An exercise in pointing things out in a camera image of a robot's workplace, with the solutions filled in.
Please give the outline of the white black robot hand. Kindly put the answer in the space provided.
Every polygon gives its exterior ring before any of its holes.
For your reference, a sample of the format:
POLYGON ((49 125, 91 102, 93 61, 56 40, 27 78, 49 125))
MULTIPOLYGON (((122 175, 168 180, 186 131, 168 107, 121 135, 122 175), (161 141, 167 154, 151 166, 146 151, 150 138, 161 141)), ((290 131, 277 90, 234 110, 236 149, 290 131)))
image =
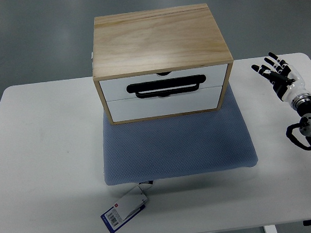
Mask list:
POLYGON ((264 61, 265 65, 255 64, 251 68, 272 84, 281 101, 293 104, 299 99, 311 100, 311 93, 306 90, 305 81, 296 68, 272 52, 269 52, 264 61))

